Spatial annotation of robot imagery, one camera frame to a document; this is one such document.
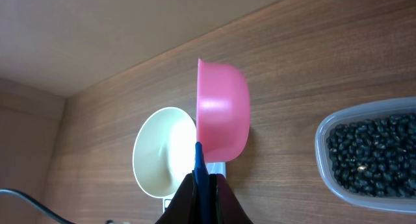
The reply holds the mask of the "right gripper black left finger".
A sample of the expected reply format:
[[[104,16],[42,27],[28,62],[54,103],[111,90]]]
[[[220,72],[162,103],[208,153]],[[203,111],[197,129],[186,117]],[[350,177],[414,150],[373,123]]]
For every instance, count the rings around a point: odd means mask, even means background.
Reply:
[[[155,224],[194,224],[196,215],[194,213],[196,201],[196,189],[194,188],[194,175],[189,173],[185,176],[174,198],[168,205],[164,214]]]

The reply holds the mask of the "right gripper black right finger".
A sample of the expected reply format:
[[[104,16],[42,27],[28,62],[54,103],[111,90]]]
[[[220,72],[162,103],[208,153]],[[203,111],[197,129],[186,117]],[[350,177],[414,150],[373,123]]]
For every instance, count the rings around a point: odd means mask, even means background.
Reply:
[[[222,174],[210,174],[212,223],[253,224]]]

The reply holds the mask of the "pink scoop blue handle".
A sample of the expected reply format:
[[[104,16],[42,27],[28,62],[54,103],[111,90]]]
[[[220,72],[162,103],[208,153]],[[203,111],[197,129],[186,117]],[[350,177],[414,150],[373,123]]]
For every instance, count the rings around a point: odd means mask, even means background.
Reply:
[[[213,220],[206,164],[236,159],[249,131],[250,93],[243,74],[231,65],[199,59],[194,177],[201,223]]]

